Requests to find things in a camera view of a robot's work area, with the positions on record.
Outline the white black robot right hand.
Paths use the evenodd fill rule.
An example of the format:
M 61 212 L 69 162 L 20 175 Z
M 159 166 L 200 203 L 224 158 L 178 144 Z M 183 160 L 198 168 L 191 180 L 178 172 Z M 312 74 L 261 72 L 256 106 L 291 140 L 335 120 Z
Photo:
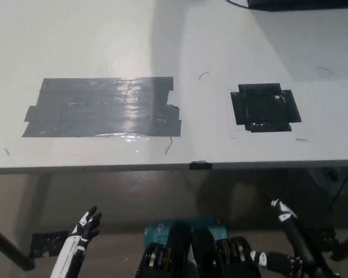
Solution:
M 280 199 L 273 200 L 271 207 L 275 210 L 283 230 L 292 244 L 294 257 L 276 252 L 251 251 L 250 257 L 268 270 L 291 275 L 300 268 L 310 272 L 314 269 L 325 269 L 327 264 L 321 253 L 313 246 L 313 242 L 304 231 L 299 217 Z

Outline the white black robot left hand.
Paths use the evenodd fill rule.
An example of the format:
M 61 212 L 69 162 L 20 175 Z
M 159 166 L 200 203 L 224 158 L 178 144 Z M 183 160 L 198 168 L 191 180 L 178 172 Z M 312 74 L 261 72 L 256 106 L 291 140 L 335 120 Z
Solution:
M 78 221 L 71 235 L 64 242 L 51 273 L 51 278 L 78 277 L 84 262 L 86 249 L 99 234 L 101 213 L 91 207 Z

